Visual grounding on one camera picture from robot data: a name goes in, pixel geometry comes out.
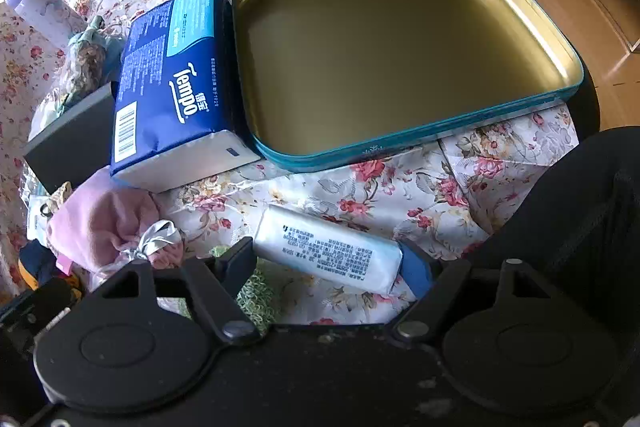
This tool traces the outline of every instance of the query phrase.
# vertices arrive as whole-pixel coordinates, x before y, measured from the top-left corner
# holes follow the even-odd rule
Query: bolt
[[[424,322],[406,321],[398,324],[396,331],[407,340],[414,340],[429,333],[429,327]]]
[[[254,335],[255,326],[247,321],[229,321],[223,326],[222,332],[229,340],[239,341]]]

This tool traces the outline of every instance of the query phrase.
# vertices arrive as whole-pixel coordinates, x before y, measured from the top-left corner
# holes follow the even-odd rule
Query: green towel
[[[220,257],[228,247],[215,247],[210,253],[214,257]],[[260,334],[265,334],[278,317],[278,304],[275,292],[265,279],[260,265],[262,259],[258,259],[254,273],[249,277],[244,286],[240,289],[236,301],[240,309],[245,313],[251,322],[255,324]]]

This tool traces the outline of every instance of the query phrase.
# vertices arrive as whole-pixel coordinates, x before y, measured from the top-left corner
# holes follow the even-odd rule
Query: plastic bag
[[[119,272],[134,259],[136,259],[135,251],[124,250],[119,256],[116,257],[113,263],[103,266],[97,272],[92,272],[89,276],[89,291],[93,292],[98,286],[101,286],[109,277]]]
[[[57,81],[31,120],[29,140],[119,72],[125,38],[107,34],[103,26],[102,17],[95,16],[85,31],[69,40],[65,64],[58,71]],[[22,170],[18,192],[26,207],[31,196],[47,196],[47,191],[28,165]]]
[[[107,35],[102,17],[95,16],[87,29],[69,41],[66,61],[60,70],[60,99],[72,107],[105,84],[118,64],[124,38]]]

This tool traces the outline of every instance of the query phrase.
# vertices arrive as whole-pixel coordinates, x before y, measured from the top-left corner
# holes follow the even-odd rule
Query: tempo tissue package
[[[132,22],[111,175],[151,192],[258,159],[243,113],[228,0],[170,0]]]

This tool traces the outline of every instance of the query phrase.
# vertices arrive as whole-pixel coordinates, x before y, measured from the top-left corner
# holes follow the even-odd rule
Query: silver ribbon
[[[181,240],[180,232],[175,228],[174,222],[161,219],[146,229],[140,237],[138,247],[132,248],[130,253],[132,257],[148,259],[151,254],[167,245],[177,245]]]
[[[173,221],[169,221],[168,219],[156,221],[142,234],[137,247],[123,250],[113,263],[103,266],[92,274],[89,280],[89,291],[94,291],[109,277],[134,259],[144,259],[148,261],[148,257],[151,254],[156,253],[167,245],[177,245],[181,240],[180,232],[175,227]]]

